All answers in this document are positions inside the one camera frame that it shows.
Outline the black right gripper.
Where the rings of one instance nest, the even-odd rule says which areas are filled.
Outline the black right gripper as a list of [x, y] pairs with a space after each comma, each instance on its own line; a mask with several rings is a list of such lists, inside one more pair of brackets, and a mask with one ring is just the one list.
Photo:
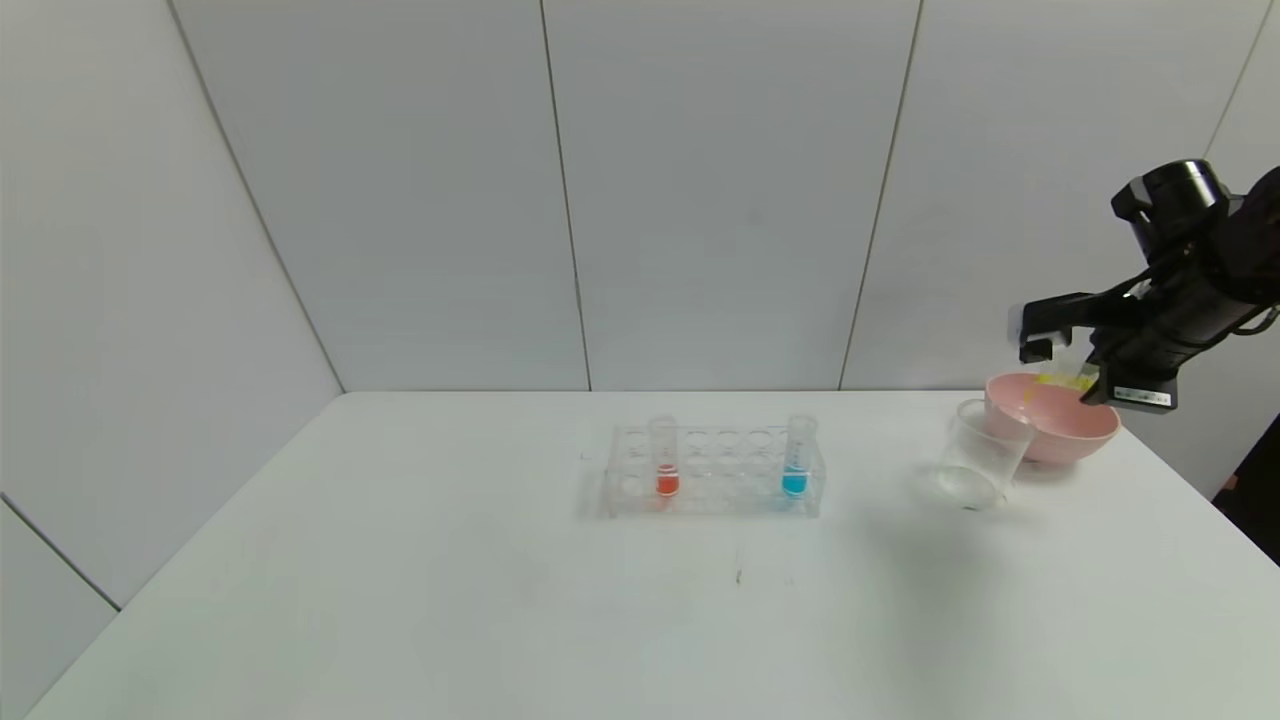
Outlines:
[[1091, 334], [1100, 370], [1079, 397], [1087, 406], [1175, 410], [1178, 375], [1190, 360], [1244, 331], [1262, 314], [1217, 290], [1148, 290], [1125, 295]]

